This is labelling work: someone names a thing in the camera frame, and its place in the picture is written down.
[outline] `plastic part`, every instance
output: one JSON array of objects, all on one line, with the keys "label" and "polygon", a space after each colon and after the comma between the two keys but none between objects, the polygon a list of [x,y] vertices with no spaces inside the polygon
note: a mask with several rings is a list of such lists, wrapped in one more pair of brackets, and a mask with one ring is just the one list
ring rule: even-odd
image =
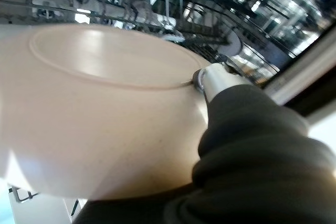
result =
[{"label": "plastic part", "polygon": [[207,65],[173,43],[104,26],[0,41],[0,177],[88,199],[190,183],[206,129],[191,77]]}]

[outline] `wire rack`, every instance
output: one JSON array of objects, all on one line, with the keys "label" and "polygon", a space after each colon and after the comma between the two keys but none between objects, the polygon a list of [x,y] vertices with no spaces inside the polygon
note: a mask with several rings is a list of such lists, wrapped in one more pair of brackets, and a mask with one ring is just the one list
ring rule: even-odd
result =
[{"label": "wire rack", "polygon": [[[66,6],[36,4],[34,0],[25,3],[0,0],[0,22],[24,25],[75,23],[76,15],[84,15],[93,24],[138,30],[177,43],[211,63],[226,62],[260,86],[279,72],[279,68],[259,53],[267,48],[270,41],[286,56],[295,57],[281,41],[246,14],[246,9],[251,9],[251,5],[260,0],[246,0],[245,5],[239,5],[241,0],[230,0],[234,8],[216,0],[149,0],[156,22],[141,19],[141,14],[133,9],[134,14],[129,17],[109,13],[111,8],[116,13],[124,13],[124,0],[95,0],[99,8],[90,9],[89,13],[85,8],[76,6],[76,0],[64,1]],[[285,20],[288,18],[274,5],[264,5]],[[231,33],[235,33],[242,43],[241,50],[233,56],[218,50],[230,44]]]}]

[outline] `sweatshirt sleeve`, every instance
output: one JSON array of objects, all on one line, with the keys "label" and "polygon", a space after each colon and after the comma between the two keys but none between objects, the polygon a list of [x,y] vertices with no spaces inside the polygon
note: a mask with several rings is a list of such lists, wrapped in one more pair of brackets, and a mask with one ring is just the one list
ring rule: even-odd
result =
[{"label": "sweatshirt sleeve", "polygon": [[198,191],[170,202],[166,223],[336,223],[335,156],[306,137],[298,114],[239,85],[208,104],[208,117]]}]

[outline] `dark sleeve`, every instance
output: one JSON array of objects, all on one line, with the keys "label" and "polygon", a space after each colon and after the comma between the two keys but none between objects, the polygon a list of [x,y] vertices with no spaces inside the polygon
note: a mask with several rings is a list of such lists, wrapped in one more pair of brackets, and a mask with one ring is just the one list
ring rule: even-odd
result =
[{"label": "dark sleeve", "polygon": [[199,191],[171,201],[166,223],[336,223],[334,155],[304,120],[249,85],[208,104],[193,169]]}]

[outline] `dishwasher rack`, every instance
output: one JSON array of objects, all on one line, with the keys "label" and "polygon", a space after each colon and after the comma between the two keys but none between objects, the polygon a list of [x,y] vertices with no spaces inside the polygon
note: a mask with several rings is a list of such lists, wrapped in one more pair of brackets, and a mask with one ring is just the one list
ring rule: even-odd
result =
[{"label": "dishwasher rack", "polygon": [[[270,41],[282,52],[282,57],[291,59],[297,55],[274,37],[277,29],[270,32],[244,13],[243,9],[254,8],[263,0],[247,0],[241,9],[237,6],[242,0],[228,0],[236,8],[229,8],[218,0],[149,0],[155,22],[147,22],[134,9],[132,15],[125,17],[123,0],[90,0],[81,5],[78,0],[61,0],[60,4],[57,1],[27,0],[21,3],[0,0],[0,22],[25,25],[75,23],[75,17],[82,15],[92,24],[138,30],[177,43],[211,63],[226,62],[259,86],[265,85],[283,69],[263,56]],[[8,9],[19,11],[11,13],[7,11],[8,6]],[[284,23],[290,23],[288,15],[273,4],[264,3],[262,8],[288,20]],[[231,35],[237,36],[238,40],[235,40],[236,51],[230,55],[223,48],[232,45]]]}]

